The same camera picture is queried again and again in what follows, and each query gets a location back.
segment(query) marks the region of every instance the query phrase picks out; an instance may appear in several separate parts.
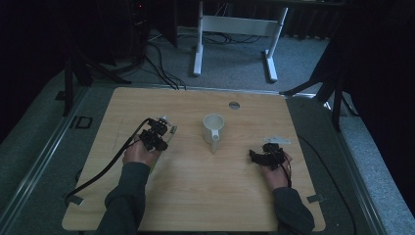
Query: wooden tabletop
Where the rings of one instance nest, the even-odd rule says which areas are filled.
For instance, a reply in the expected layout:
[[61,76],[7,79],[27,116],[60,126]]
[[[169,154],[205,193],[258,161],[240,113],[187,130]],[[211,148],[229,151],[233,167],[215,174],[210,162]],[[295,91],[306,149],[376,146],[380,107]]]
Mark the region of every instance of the wooden tabletop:
[[[238,110],[230,102],[240,105]],[[203,139],[204,116],[216,113],[225,127],[215,154]],[[78,185],[100,172],[146,118],[168,116],[177,131],[162,153],[146,186],[142,231],[276,231],[270,190],[249,149],[261,152],[264,137],[291,140],[281,145],[293,157],[292,180],[314,215],[314,231],[325,228],[300,143],[284,97],[227,91],[118,88],[115,90]],[[104,215],[104,199],[120,177],[121,159],[70,204],[66,230],[95,230]]]

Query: wire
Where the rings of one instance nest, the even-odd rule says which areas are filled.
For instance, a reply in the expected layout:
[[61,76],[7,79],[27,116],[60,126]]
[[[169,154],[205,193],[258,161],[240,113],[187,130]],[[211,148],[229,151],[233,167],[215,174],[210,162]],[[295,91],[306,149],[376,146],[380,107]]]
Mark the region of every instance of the wire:
[[[135,73],[139,69],[139,67],[143,65],[143,62],[144,62],[144,59],[135,57],[132,60],[130,65],[119,68],[119,69],[110,70],[110,72],[115,73],[115,74],[120,74],[120,73],[123,73],[123,72],[131,71],[131,73],[122,76],[122,77],[126,77],[128,75],[131,75],[132,73]],[[96,73],[100,73],[98,70],[96,70],[93,67],[88,66],[88,68],[91,69],[92,71],[96,72]],[[94,75],[94,76],[97,79],[105,77],[105,76],[98,76],[98,75]]]
[[226,9],[228,8],[228,3],[223,3],[222,4],[222,6],[216,11],[216,13],[214,14],[215,16],[217,16],[217,15],[219,15],[219,12],[222,10],[222,8],[225,8],[224,10],[223,10],[223,14],[222,14],[222,17],[223,16],[225,16],[225,14],[226,14]]
[[171,83],[169,83],[166,78],[160,73],[160,71],[158,70],[158,67],[152,62],[152,60],[150,60],[150,58],[148,56],[145,56],[146,60],[150,63],[150,65],[152,65],[152,67],[157,71],[159,77],[165,82],[167,83],[171,88],[173,88],[174,90],[177,90],[176,87],[174,87]]
[[[207,36],[204,36],[204,41],[206,42],[210,42],[211,44],[218,44],[218,45],[229,45],[229,44],[249,44],[249,43],[255,43],[257,42],[261,36],[254,36],[251,35],[249,36],[247,39],[244,40],[235,40],[232,38],[232,36],[230,34],[226,34],[223,32],[208,32],[208,33],[204,33]],[[223,41],[218,41],[212,38],[209,38],[208,36],[220,36],[223,37]]]
[[182,85],[184,87],[184,89],[186,90],[186,84],[184,83],[184,81],[180,78],[178,78],[177,76],[171,74],[170,72],[166,71],[164,69],[164,67],[162,66],[162,54],[161,54],[161,50],[158,46],[156,46],[155,44],[149,42],[148,45],[154,47],[157,49],[158,54],[159,54],[159,60],[160,60],[160,65],[156,66],[151,60],[150,58],[146,57],[147,61],[152,65],[152,67],[157,71],[159,77],[161,77],[162,80],[164,80],[165,83],[169,84],[173,89],[177,89],[179,90],[179,86],[177,83],[179,83],[180,85]]
[[107,166],[103,170],[101,170],[101,172],[99,172],[97,175],[95,175],[92,179],[88,180],[86,183],[80,185],[79,187],[75,188],[74,190],[72,190],[71,192],[69,192],[68,194],[65,195],[65,203],[67,204],[67,206],[69,205],[70,197],[72,197],[76,193],[80,192],[81,190],[85,189],[86,187],[88,187],[89,185],[94,183],[95,181],[97,181],[105,173],[107,173],[107,171],[110,170],[111,167],[113,167],[113,165],[116,163],[116,161],[122,155],[122,153],[129,147],[131,141],[134,139],[134,136],[137,134],[137,132],[141,129],[141,127],[143,127],[143,125],[148,120],[150,120],[150,119],[146,118],[145,120],[143,120],[143,122],[141,122],[141,124],[137,127],[137,129],[134,131],[134,133],[127,139],[127,141],[125,141],[125,143],[122,145],[122,147],[116,153],[116,155],[113,157],[113,159],[110,161],[110,163],[107,164]]
[[[271,154],[275,157],[275,159],[278,159],[277,155],[275,154],[276,150],[274,150],[274,146],[273,145],[269,145],[269,147],[271,148]],[[288,181],[288,187],[291,188],[291,186],[293,185],[293,183],[291,181],[291,164],[290,164],[290,161],[288,161],[288,159],[285,156],[285,154],[284,154],[284,159],[288,162],[288,168],[290,169],[290,174],[284,168],[283,164],[279,164],[278,166],[280,166],[284,170],[284,173],[285,173],[285,175],[287,177],[287,181]]]
[[323,162],[321,156],[318,154],[317,150],[302,136],[298,135],[299,139],[301,139],[302,141],[304,141],[310,148],[311,150],[314,152],[314,154],[317,156],[317,158],[320,160],[320,163],[323,164],[324,168],[326,169],[327,173],[330,176],[330,179],[333,182],[333,185],[335,186],[335,188],[337,189],[337,191],[339,192],[340,197],[342,198],[343,203],[345,204],[345,207],[347,209],[348,214],[350,215],[350,220],[353,226],[353,234],[356,234],[356,222],[354,220],[354,215],[351,212],[350,206],[347,204],[345,197],[343,196],[343,194],[341,193],[338,184],[336,183],[333,175],[331,174],[329,168],[326,166],[326,164]]

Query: black equipment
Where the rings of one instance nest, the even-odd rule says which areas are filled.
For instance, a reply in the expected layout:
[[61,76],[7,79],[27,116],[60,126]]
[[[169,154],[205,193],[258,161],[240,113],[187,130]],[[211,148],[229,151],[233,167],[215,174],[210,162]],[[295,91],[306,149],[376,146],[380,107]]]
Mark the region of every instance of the black equipment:
[[251,161],[253,163],[269,166],[271,170],[274,170],[286,160],[283,148],[280,148],[278,144],[264,144],[262,150],[264,152],[263,155],[250,150]]
[[167,120],[164,118],[160,118],[159,120],[149,118],[148,125],[150,125],[151,128],[149,130],[143,130],[139,135],[140,140],[143,141],[146,149],[149,151],[153,148],[158,151],[166,150],[168,145],[161,137],[167,132]]

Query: mug handle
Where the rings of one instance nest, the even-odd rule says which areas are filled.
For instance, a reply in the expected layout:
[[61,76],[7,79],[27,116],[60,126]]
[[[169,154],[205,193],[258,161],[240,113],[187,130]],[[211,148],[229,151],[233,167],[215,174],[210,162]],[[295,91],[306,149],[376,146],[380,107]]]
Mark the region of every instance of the mug handle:
[[211,131],[211,152],[215,153],[219,146],[219,130],[214,129]]

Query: metal rail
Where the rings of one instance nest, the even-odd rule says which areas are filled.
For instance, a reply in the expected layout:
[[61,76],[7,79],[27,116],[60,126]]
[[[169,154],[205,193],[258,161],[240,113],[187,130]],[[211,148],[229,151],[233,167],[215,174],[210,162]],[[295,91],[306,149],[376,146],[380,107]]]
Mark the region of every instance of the metal rail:
[[23,178],[21,184],[16,190],[12,200],[9,202],[5,210],[2,212],[0,217],[0,234],[6,235],[9,234],[10,229],[12,228],[14,222],[22,211],[25,203],[30,197],[31,192],[39,181],[42,173],[44,172],[46,166],[52,159],[53,154],[58,148],[61,140],[63,139],[65,133],[67,132],[70,121],[73,119],[76,111],[80,107],[80,104],[85,97],[88,87],[80,87],[78,94],[74,99],[74,104],[71,111],[66,117],[62,117],[61,121],[55,128],[53,134],[49,138],[42,152],[36,158],[36,161],[31,166],[28,173]]

